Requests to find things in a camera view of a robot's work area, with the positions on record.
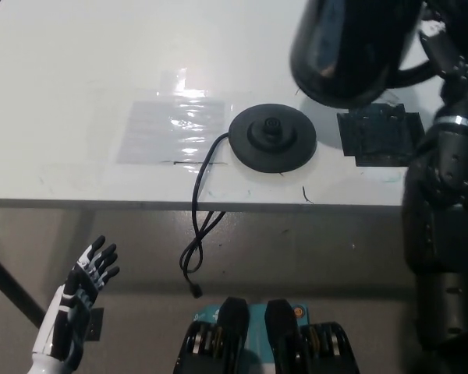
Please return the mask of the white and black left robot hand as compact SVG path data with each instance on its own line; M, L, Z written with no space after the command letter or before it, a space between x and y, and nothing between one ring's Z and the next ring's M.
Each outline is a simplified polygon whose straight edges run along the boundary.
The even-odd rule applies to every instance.
M73 373L82 360L91 310L99 293L119 273L117 245L99 236L87 246L51 300L32 349L34 373Z

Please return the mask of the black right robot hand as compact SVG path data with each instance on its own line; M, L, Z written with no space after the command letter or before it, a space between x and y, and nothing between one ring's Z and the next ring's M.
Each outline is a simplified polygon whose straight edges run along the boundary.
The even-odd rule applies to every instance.
M419 37L442 80L434 124L468 128L468 1L427 1Z

